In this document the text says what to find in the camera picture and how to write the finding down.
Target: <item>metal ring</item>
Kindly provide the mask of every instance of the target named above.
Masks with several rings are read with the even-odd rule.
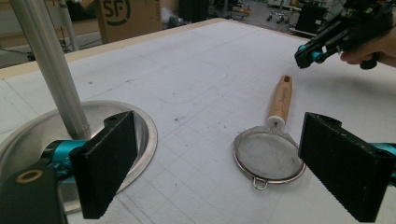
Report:
[[[256,181],[257,181],[257,180],[259,180],[260,182],[264,183],[264,187],[259,187],[259,186],[257,186],[257,184],[256,184]],[[267,189],[267,187],[268,187],[268,182],[269,182],[268,180],[257,179],[256,176],[253,176],[253,186],[254,186],[254,188],[257,189],[257,190],[265,190],[265,189]]]
[[[43,175],[43,171],[41,171],[41,170],[26,171],[25,173],[18,175],[18,177],[17,177],[17,179],[15,179],[15,181],[19,184],[27,184],[27,183],[37,180],[42,175]]]

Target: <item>mesh strainer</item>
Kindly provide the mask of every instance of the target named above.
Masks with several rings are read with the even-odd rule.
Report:
[[[298,156],[297,144],[281,131],[289,113],[291,89],[291,77],[283,76],[276,86],[271,105],[270,127],[248,129],[233,142],[236,163],[253,178],[256,189],[266,189],[268,184],[287,183],[304,173],[305,164]]]

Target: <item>metal bowl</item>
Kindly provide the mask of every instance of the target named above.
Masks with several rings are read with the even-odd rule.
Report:
[[[131,167],[119,192],[145,170],[157,146],[157,129],[153,120],[136,106],[113,101],[90,101],[82,103],[90,123],[92,136],[104,128],[104,119],[125,111],[134,111],[134,127],[137,141],[137,159]],[[70,140],[58,110],[50,111],[20,127],[0,145],[0,185],[10,175],[24,169],[41,156],[46,146],[55,140]],[[80,210],[78,191],[73,179],[60,185],[66,213]]]

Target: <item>sf logo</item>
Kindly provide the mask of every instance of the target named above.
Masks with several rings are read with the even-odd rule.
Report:
[[[104,0],[103,4],[107,25],[122,25],[131,18],[129,0]]]

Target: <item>white table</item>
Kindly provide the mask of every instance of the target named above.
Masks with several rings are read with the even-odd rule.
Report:
[[[317,178],[259,192],[233,160],[233,140],[264,125],[279,78],[293,78],[285,132],[300,141],[304,112],[339,119],[367,142],[395,142],[395,69],[363,71],[335,55],[299,69],[293,36],[214,20],[68,55],[82,101],[115,100],[146,111],[159,135],[147,170],[99,220],[70,223],[357,223]],[[0,70],[0,140],[55,108],[36,66]],[[389,188],[377,223],[396,223]]]

